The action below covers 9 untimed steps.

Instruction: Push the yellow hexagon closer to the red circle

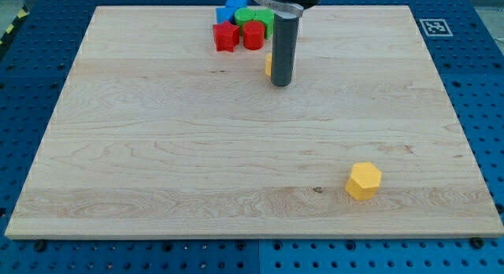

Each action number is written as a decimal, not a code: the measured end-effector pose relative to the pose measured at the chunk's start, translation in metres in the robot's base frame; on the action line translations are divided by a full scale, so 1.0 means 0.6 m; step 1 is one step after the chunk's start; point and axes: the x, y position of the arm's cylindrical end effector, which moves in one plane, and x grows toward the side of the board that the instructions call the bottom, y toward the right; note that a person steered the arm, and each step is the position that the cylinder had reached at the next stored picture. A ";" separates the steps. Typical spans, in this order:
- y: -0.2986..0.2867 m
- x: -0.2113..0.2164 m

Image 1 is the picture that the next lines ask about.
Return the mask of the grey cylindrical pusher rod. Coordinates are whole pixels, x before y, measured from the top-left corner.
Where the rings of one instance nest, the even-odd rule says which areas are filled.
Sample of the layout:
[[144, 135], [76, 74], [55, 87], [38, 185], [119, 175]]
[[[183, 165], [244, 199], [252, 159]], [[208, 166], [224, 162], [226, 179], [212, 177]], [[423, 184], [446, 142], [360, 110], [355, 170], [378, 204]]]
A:
[[292, 81], [299, 18], [286, 13], [275, 13], [272, 38], [271, 83], [286, 87]]

